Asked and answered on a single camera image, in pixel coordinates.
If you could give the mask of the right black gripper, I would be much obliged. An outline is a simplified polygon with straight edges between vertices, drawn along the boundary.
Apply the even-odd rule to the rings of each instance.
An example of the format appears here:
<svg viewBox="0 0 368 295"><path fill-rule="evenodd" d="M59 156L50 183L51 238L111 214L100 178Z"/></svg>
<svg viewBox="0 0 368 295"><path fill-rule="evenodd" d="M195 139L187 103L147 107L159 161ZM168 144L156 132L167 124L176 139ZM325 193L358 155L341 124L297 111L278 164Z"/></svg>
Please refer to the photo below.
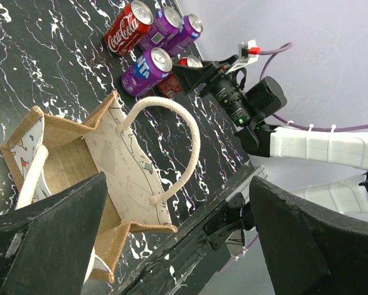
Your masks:
<svg viewBox="0 0 368 295"><path fill-rule="evenodd" d="M201 84L201 98L211 95L237 127L254 127L287 104L287 98L279 83L270 76L262 78L248 91L244 90L245 79L237 81L238 73L247 74L241 68L227 73L238 60L237 55L222 61L203 61L203 67L195 68L173 65L172 72L185 95Z"/></svg>

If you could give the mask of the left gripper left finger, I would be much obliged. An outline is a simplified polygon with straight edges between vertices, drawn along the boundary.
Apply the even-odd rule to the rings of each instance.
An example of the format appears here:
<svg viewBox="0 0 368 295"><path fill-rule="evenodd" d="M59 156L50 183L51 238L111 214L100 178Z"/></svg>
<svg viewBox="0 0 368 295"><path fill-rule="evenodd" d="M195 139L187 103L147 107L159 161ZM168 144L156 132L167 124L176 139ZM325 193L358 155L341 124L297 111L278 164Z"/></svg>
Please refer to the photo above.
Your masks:
<svg viewBox="0 0 368 295"><path fill-rule="evenodd" d="M80 294L107 192L100 172L0 216L0 294Z"/></svg>

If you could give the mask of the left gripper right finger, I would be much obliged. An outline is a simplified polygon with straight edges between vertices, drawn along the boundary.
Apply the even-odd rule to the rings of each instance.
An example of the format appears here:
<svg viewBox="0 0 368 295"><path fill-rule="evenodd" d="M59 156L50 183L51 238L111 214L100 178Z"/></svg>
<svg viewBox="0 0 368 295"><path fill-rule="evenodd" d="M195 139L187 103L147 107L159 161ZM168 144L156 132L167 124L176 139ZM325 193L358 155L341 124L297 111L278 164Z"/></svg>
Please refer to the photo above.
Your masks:
<svg viewBox="0 0 368 295"><path fill-rule="evenodd" d="M276 294L368 294L368 222L258 176L249 197Z"/></svg>

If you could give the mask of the red coke can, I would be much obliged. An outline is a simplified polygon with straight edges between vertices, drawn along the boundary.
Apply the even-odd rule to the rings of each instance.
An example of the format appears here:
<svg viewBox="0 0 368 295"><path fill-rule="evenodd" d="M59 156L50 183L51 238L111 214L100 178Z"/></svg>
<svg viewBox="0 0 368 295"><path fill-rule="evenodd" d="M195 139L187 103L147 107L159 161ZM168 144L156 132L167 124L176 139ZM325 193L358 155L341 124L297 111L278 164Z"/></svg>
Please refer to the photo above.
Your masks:
<svg viewBox="0 0 368 295"><path fill-rule="evenodd" d="M193 55L179 59L177 65L189 66L192 68L203 67L202 61ZM159 82L156 87L159 94L166 98L173 98L176 94L182 91L179 81L173 72L170 72L169 75Z"/></svg>
<svg viewBox="0 0 368 295"><path fill-rule="evenodd" d="M116 55L129 53L150 31L154 15L141 1L128 3L104 35L107 48Z"/></svg>

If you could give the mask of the purple fanta can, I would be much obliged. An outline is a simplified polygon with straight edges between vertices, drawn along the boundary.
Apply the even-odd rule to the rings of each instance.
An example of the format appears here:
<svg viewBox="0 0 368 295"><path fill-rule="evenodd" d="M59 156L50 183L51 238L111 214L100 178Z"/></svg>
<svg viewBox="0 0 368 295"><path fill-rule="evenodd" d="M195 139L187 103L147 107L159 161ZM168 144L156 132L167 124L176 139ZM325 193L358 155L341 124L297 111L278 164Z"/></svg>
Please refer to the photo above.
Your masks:
<svg viewBox="0 0 368 295"><path fill-rule="evenodd" d="M175 57L187 49L195 40L199 39L203 32L203 24L196 14L188 14L182 18L182 26L179 32L163 45L163 49Z"/></svg>
<svg viewBox="0 0 368 295"><path fill-rule="evenodd" d="M173 62L162 48L146 50L121 76L123 89L132 96L139 96L165 79L171 72Z"/></svg>
<svg viewBox="0 0 368 295"><path fill-rule="evenodd" d="M180 30L182 18L172 7L166 6L156 12L153 24L139 41L138 46L146 51L154 47L163 47Z"/></svg>

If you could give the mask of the brown canvas tote bag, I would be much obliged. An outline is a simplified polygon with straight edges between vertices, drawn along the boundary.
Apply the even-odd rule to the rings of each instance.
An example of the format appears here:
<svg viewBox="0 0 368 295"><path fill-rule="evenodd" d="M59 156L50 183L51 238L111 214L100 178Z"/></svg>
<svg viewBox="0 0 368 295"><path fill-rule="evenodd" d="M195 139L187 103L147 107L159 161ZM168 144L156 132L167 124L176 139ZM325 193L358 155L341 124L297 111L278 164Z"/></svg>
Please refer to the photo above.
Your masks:
<svg viewBox="0 0 368 295"><path fill-rule="evenodd" d="M185 172L168 190L139 146L131 125L141 111L160 106L178 114L191 132L191 155ZM102 172L108 188L86 278L114 282L114 271L129 233L178 231L167 200L191 178L201 139L193 116L180 104L158 96L142 98L129 112L113 90L82 123L33 107L2 143L0 152L20 192L33 177L29 202L37 202ZM39 166L36 173L31 169Z"/></svg>

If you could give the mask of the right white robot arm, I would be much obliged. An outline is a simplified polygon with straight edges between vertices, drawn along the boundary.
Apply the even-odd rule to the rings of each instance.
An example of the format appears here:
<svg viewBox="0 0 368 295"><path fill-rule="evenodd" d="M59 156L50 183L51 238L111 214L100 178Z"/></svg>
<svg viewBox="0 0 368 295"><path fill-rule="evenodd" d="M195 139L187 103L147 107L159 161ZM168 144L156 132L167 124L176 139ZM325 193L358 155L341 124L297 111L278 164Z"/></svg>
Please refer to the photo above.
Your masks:
<svg viewBox="0 0 368 295"><path fill-rule="evenodd" d="M223 61L205 61L200 68L174 65L173 74L184 94L203 85L199 96L212 95L233 121L243 150L258 157L314 160L364 171L342 181L308 186L293 193L339 213L368 213L368 132L339 131L270 125L265 119L283 108L287 98L270 76L259 80L247 92L236 79L232 64L237 56Z"/></svg>

